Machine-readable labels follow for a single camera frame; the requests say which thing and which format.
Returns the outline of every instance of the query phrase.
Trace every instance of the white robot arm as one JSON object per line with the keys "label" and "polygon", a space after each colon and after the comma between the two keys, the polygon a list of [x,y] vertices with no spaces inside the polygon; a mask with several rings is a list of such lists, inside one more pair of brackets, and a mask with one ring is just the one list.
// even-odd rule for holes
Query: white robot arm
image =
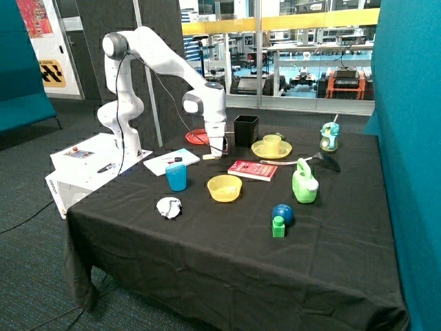
{"label": "white robot arm", "polygon": [[189,114],[203,116],[211,154],[215,159],[222,157],[227,119],[225,92],[222,85],[207,82],[147,27],[107,34],[103,39],[103,49],[107,87],[113,93],[117,91],[118,101],[101,107],[98,118],[103,125],[113,131],[119,146],[123,135],[125,157],[128,159],[139,157],[141,153],[138,132],[128,123],[144,110],[143,102],[135,95],[132,87],[130,61],[135,58],[142,60],[157,74],[180,77],[193,87],[193,90],[184,94],[182,106]]}

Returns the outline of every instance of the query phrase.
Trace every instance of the blue ball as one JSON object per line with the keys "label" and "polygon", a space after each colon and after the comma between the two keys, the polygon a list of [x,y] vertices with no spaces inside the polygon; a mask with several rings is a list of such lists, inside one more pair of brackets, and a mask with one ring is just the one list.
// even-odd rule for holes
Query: blue ball
{"label": "blue ball", "polygon": [[285,220],[285,226],[290,226],[294,222],[294,211],[291,207],[285,204],[280,204],[274,207],[271,214],[271,220],[276,216],[281,216]]}

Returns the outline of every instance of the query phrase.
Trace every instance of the book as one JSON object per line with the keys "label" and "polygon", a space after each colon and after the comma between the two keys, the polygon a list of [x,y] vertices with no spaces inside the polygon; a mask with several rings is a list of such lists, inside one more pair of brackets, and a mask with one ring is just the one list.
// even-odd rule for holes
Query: book
{"label": "book", "polygon": [[175,150],[174,152],[155,157],[144,161],[144,165],[150,169],[156,176],[165,174],[165,169],[174,162],[180,162],[189,166],[190,164],[199,162],[201,159],[185,148]]}
{"label": "book", "polygon": [[250,161],[236,161],[227,172],[228,174],[234,174],[240,177],[271,181],[276,170],[277,165],[274,166]]}

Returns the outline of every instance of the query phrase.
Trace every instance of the sticker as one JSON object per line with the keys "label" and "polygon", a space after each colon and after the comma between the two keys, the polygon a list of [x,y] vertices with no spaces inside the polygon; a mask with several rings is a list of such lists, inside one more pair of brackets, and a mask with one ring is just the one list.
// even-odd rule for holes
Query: sticker
{"label": "sticker", "polygon": [[246,36],[245,37],[245,45],[254,45],[254,38],[253,38],[253,36]]}
{"label": "sticker", "polygon": [[29,38],[53,37],[54,32],[43,0],[17,0]]}
{"label": "sticker", "polygon": [[39,61],[41,78],[45,88],[65,88],[66,80],[60,63],[55,60]]}

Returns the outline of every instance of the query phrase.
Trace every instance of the pen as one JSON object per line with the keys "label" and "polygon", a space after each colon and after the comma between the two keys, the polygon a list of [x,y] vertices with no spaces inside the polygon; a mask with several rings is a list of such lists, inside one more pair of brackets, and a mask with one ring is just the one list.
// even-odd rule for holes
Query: pen
{"label": "pen", "polygon": [[162,162],[167,162],[167,163],[174,163],[174,162],[181,162],[182,161],[182,157],[175,157],[175,158],[164,158],[161,159]]}
{"label": "pen", "polygon": [[112,169],[115,166],[115,163],[109,163],[104,168],[101,168],[97,172],[100,174],[102,172],[108,171],[109,169]]}

